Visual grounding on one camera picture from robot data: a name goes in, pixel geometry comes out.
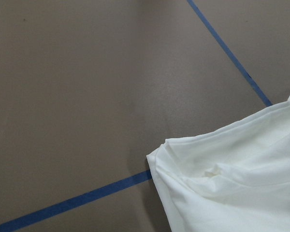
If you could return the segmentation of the white long-sleeve printed shirt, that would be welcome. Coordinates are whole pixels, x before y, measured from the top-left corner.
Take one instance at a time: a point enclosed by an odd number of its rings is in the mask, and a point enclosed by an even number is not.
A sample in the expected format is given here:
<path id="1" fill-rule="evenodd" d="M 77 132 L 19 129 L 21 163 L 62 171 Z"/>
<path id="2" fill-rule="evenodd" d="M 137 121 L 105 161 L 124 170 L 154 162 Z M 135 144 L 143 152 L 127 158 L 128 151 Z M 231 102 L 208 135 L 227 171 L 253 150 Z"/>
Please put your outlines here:
<path id="1" fill-rule="evenodd" d="M 290 232 L 290 96 L 147 162 L 173 232 Z"/>

